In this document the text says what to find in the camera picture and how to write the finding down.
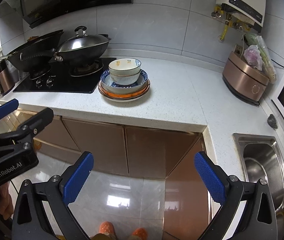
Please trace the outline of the person left hand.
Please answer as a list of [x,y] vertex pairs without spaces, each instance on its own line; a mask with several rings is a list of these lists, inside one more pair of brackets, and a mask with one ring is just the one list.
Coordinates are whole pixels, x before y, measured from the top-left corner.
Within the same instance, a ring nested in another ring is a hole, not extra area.
[[9,182],[0,186],[0,215],[7,220],[14,213],[11,195],[9,193]]

